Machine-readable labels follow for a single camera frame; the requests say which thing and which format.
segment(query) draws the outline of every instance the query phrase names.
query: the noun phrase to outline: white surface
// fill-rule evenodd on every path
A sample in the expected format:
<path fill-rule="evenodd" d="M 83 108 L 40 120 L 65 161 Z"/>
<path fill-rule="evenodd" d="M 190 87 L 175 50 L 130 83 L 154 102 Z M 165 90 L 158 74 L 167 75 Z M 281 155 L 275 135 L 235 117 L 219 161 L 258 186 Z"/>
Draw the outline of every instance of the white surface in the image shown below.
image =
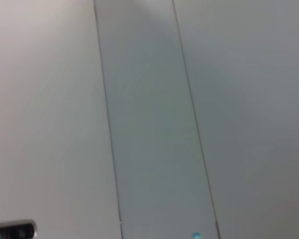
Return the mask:
<path fill-rule="evenodd" d="M 0 0 L 0 222 L 119 239 L 91 0 Z"/>
<path fill-rule="evenodd" d="M 217 233 L 171 0 L 96 0 L 125 239 Z"/>
<path fill-rule="evenodd" d="M 299 239 L 299 0 L 175 0 L 222 239 Z"/>

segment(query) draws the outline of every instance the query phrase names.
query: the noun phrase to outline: gray panel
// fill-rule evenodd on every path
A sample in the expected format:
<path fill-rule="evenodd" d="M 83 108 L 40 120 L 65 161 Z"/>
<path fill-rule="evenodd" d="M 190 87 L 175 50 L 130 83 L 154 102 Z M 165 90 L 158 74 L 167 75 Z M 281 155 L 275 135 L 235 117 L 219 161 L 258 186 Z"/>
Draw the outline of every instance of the gray panel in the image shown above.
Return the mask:
<path fill-rule="evenodd" d="M 0 0 L 0 223 L 119 239 L 92 0 Z"/>
<path fill-rule="evenodd" d="M 222 239 L 299 238 L 299 0 L 175 0 Z"/>
<path fill-rule="evenodd" d="M 126 239 L 217 233 L 171 0 L 96 0 Z"/>

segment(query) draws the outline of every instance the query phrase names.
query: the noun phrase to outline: dark line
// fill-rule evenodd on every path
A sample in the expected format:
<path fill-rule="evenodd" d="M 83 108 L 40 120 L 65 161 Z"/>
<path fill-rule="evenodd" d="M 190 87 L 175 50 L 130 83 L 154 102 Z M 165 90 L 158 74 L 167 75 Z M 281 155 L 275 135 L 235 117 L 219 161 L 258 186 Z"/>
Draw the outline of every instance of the dark line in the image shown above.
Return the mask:
<path fill-rule="evenodd" d="M 181 35 L 180 35 L 180 27 L 179 27 L 179 22 L 178 22 L 177 12 L 176 12 L 176 5 L 175 5 L 174 0 L 172 0 L 172 5 L 173 5 L 173 8 L 174 8 L 173 10 L 174 10 L 175 19 L 176 19 L 176 25 L 177 25 L 179 42 L 180 42 L 180 48 L 181 48 L 181 52 L 182 52 L 182 55 L 183 55 L 183 61 L 184 61 L 184 66 L 185 66 L 185 72 L 186 72 L 186 78 L 187 78 L 187 83 L 188 83 L 188 88 L 189 88 L 190 99 L 191 99 L 191 103 L 192 103 L 193 110 L 194 110 L 194 118 L 195 118 L 197 133 L 198 133 L 200 151 L 201 151 L 201 154 L 202 154 L 202 157 L 203 157 L 205 173 L 206 173 L 206 178 L 207 178 L 207 184 L 208 184 L 208 190 L 209 190 L 210 199 L 211 199 L 213 212 L 214 212 L 214 217 L 215 217 L 216 230 L 217 230 L 217 234 L 218 234 L 219 239 L 221 239 L 220 230 L 219 230 L 219 226 L 218 226 L 218 220 L 217 220 L 217 214 L 216 214 L 216 209 L 215 209 L 215 203 L 214 203 L 214 198 L 213 198 L 213 194 L 212 194 L 212 190 L 211 190 L 211 186 L 210 186 L 210 180 L 209 180 L 209 175 L 208 175 L 208 171 L 207 171 L 207 164 L 206 164 L 206 160 L 205 160 L 203 144 L 202 144 L 202 140 L 201 140 L 201 136 L 200 136 L 200 132 L 199 132 L 199 126 L 198 126 L 197 114 L 196 114 L 196 109 L 195 109 L 195 104 L 194 104 L 194 98 L 193 98 L 193 94 L 192 94 L 192 91 L 191 91 L 191 86 L 190 86 L 190 81 L 189 81 L 189 76 L 188 76 L 188 69 L 187 69 L 187 64 L 186 64 L 186 58 L 185 58 L 185 53 L 184 53 L 184 46 L 183 46 L 183 41 L 182 41 L 182 38 L 181 38 Z"/>
<path fill-rule="evenodd" d="M 100 58 L 101 58 L 101 71 L 102 71 L 102 79 L 103 79 L 103 86 L 104 86 L 105 105 L 106 105 L 106 112 L 107 112 L 107 118 L 108 118 L 109 133 L 110 133 L 110 143 L 111 143 L 112 160 L 113 160 L 113 168 L 114 168 L 114 179 L 115 179 L 115 186 L 116 186 L 116 195 L 117 195 L 117 201 L 118 201 L 120 230 L 121 230 L 121 237 L 123 239 L 121 210 L 120 210 L 120 202 L 119 202 L 119 190 L 118 190 L 117 174 L 116 174 L 116 167 L 115 167 L 115 161 L 114 161 L 114 151 L 113 151 L 112 132 L 111 132 L 111 126 L 110 126 L 110 115 L 109 115 L 109 108 L 108 108 L 108 99 L 107 99 L 107 95 L 106 95 L 106 86 L 105 86 L 105 80 L 104 80 L 105 77 L 104 77 L 103 58 L 102 58 L 102 51 L 101 51 L 101 41 L 100 41 L 100 35 L 99 35 L 99 25 L 98 25 L 97 13 L 96 13 L 95 0 L 92 0 L 92 1 L 93 1 L 93 5 L 94 5 L 95 24 L 96 24 L 96 31 L 97 31 L 97 37 L 98 37 L 98 43 L 99 43 L 99 52 L 100 52 Z"/>

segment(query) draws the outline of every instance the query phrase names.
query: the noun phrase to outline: white panel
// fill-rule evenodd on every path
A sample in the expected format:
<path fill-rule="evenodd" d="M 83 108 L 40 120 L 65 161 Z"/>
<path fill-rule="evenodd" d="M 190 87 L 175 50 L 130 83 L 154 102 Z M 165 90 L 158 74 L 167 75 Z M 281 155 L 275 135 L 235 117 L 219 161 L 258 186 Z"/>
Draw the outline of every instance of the white panel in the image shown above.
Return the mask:
<path fill-rule="evenodd" d="M 299 0 L 175 0 L 222 239 L 299 238 Z"/>
<path fill-rule="evenodd" d="M 216 239 L 171 0 L 96 0 L 125 239 Z"/>
<path fill-rule="evenodd" d="M 0 0 L 0 222 L 119 239 L 91 0 Z"/>

